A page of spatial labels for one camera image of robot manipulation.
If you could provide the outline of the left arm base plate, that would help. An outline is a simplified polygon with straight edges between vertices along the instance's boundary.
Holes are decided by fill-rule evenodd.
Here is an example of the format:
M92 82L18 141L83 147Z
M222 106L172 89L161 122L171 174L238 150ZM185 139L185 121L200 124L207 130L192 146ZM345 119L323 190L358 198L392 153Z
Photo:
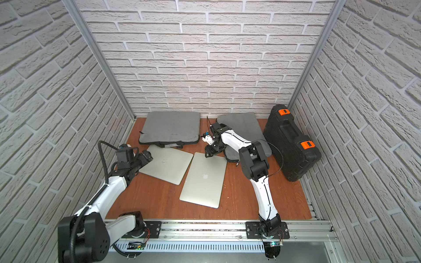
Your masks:
M158 239L161 232L162 221L145 221L144 227L141 231L129 233L130 238Z

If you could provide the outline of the grey laptop sleeve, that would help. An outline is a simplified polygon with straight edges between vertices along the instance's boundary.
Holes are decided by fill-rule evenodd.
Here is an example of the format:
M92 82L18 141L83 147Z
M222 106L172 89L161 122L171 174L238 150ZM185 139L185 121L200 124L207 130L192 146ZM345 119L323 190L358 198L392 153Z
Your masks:
M226 133L222 135L222 142L227 145L224 154L228 162L236 163L239 161L238 150L246 147L246 142L259 141L266 157L272 155L272 150L263 136L254 113L221 115L217 118L217 122L221 127L226 125L230 128L228 135Z

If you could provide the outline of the silver apple laptop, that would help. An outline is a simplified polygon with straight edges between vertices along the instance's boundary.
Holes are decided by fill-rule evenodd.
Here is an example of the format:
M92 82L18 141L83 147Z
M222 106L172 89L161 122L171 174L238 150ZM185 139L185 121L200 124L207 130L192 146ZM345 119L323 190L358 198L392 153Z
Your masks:
M223 157L206 157L196 152L179 199L184 202L218 208L227 167Z
M150 145L148 151L153 160L142 167L139 172L179 185L193 158L192 153L173 148L160 148Z

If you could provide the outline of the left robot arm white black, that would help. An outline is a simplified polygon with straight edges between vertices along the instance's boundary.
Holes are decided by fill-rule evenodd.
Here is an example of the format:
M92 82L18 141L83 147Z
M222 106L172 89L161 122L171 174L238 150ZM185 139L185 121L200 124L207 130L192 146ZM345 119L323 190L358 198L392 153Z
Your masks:
M139 211L121 214L106 224L105 217L138 170L153 160L151 153L133 152L129 145L116 150L117 162L94 197L73 216L58 223L58 260L61 263L102 261L110 247L126 234L141 236L146 228Z

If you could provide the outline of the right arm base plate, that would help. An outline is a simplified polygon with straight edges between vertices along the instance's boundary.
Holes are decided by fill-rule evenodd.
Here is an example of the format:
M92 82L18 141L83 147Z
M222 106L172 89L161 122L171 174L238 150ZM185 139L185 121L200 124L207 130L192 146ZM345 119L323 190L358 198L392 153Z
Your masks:
M262 222L245 222L246 236L248 239L263 240L288 240L290 239L289 230L286 222L281 221L275 224L275 227L265 226Z

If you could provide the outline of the grey zippered laptop bag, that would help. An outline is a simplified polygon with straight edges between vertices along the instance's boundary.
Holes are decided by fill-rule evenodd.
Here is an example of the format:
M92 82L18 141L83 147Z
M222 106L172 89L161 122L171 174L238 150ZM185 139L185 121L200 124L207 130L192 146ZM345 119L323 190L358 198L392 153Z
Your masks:
M148 113L139 137L141 145L178 147L197 144L200 138L200 113L164 112Z

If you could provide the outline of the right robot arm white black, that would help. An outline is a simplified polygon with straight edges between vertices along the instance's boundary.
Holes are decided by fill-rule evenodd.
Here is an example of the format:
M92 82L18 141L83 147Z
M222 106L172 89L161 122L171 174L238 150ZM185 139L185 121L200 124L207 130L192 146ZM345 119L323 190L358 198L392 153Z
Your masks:
M205 157L212 157L231 147L239 154L244 176L252 183L259 207L258 233L265 238L275 236L281 226L281 218L275 207L269 187L269 162L260 141L249 141L230 127L217 122L202 135Z

